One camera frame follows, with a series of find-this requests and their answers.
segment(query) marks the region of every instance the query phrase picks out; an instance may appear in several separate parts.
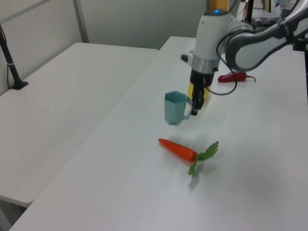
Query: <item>cup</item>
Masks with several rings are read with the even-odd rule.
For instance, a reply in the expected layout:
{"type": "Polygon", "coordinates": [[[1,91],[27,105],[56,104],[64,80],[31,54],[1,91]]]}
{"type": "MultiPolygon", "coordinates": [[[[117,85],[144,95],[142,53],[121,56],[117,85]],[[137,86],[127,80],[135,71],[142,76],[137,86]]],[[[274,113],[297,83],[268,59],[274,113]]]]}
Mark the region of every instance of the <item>cup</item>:
{"type": "Polygon", "coordinates": [[[165,121],[169,125],[179,125],[182,120],[189,119],[192,107],[188,115],[184,115],[186,103],[192,105],[192,100],[185,94],[172,91],[165,94],[165,121]]]}

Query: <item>white table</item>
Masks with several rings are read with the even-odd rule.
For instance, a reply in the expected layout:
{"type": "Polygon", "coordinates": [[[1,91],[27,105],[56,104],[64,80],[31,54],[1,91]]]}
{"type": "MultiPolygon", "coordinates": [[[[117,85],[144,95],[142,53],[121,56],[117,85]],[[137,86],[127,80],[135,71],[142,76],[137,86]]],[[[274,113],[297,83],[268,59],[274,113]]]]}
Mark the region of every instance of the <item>white table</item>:
{"type": "MultiPolygon", "coordinates": [[[[185,92],[179,55],[193,38],[171,37],[13,226],[12,231],[302,231],[308,229],[308,108],[304,55],[286,47],[198,116],[164,121],[164,93],[185,92]],[[218,153],[199,165],[158,144],[167,138],[218,153]]],[[[229,72],[221,63],[212,90],[229,72]]]]}
{"type": "Polygon", "coordinates": [[[0,199],[29,204],[158,51],[77,43],[0,97],[0,199]]]}

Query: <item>yellow object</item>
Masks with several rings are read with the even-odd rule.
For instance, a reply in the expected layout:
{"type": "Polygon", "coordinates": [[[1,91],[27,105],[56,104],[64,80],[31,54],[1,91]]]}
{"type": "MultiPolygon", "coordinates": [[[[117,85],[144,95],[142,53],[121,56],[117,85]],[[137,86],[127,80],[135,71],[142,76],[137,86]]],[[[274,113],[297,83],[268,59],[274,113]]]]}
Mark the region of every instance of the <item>yellow object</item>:
{"type": "MultiPolygon", "coordinates": [[[[192,99],[193,98],[192,96],[193,95],[193,84],[192,83],[189,83],[187,92],[188,92],[188,96],[192,99]]],[[[204,99],[207,98],[208,94],[209,94],[209,91],[206,88],[204,88],[204,99]]]]}
{"type": "Polygon", "coordinates": [[[228,0],[210,0],[210,10],[218,8],[228,10],[228,0]]]}

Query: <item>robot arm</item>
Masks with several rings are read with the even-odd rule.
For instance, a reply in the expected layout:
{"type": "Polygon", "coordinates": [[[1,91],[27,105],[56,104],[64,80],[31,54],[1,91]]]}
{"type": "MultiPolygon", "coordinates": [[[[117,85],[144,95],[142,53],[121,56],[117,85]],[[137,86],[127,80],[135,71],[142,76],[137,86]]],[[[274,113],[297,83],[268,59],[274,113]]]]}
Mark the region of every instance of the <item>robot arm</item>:
{"type": "Polygon", "coordinates": [[[249,71],[307,32],[308,0],[301,0],[284,21],[259,33],[255,33],[250,25],[235,19],[228,11],[217,9],[205,12],[199,23],[192,54],[181,57],[192,67],[192,115],[197,115],[201,109],[204,88],[212,84],[214,73],[218,71],[220,57],[216,51],[219,54],[226,53],[226,62],[230,68],[249,71]]]}

